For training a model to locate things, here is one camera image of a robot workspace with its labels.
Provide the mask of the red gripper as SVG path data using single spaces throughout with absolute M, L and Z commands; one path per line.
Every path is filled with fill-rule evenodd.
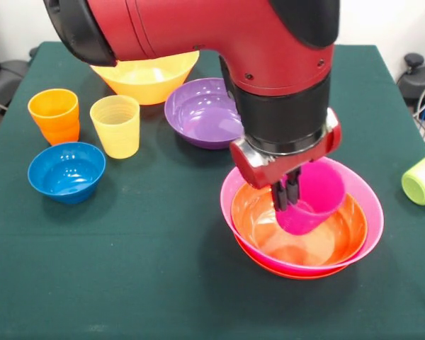
M 341 124 L 334 110 L 328 108 L 319 141 L 307 149 L 293 154 L 272 155 L 257 150 L 245 137 L 240 137 L 230 143 L 230 151 L 244 180 L 257 189 L 271 185 L 275 210 L 285 211 L 288 202 L 296 205 L 300 198 L 300 166 L 327 156 L 338 149 L 340 144 Z M 279 180 L 286 174 L 284 186 Z

